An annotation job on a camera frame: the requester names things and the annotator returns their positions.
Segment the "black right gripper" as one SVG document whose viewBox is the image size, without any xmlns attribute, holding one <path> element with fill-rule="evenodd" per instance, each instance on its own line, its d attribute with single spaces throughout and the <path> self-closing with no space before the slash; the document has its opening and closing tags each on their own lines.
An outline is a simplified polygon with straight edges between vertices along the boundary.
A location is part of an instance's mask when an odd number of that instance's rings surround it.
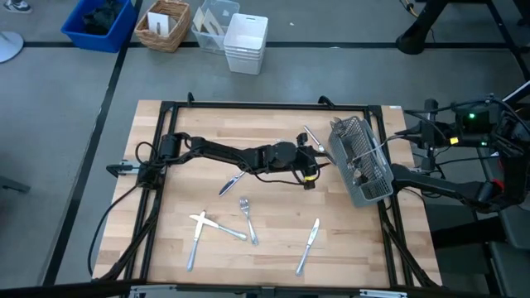
<svg viewBox="0 0 530 298">
<path fill-rule="evenodd" d="M 435 99 L 427 99 L 424 102 L 424 111 L 417 114 L 420 119 L 422 148 L 426 150 L 427 155 L 434 155 L 435 149 L 446 144 L 446 136 L 436 122 L 435 109 L 438 108 L 439 105 Z M 405 129 L 397 134 L 418 134 L 418 128 Z M 418 141 L 417 135 L 395 135 L 395 137 L 407 141 Z"/>
</svg>

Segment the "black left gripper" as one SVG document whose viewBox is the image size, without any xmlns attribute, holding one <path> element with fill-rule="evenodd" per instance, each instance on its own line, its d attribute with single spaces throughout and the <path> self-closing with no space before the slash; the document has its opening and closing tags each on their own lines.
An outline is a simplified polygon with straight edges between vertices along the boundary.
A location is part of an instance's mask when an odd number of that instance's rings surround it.
<svg viewBox="0 0 530 298">
<path fill-rule="evenodd" d="M 320 169 L 331 165 L 330 162 L 318 164 L 312 153 L 308 152 L 308 146 L 306 145 L 308 136 L 306 133 L 300 133 L 296 137 L 296 168 L 302 173 L 304 177 L 319 177 Z M 327 151 L 319 151 L 318 156 L 325 156 L 329 158 L 330 155 Z"/>
</svg>

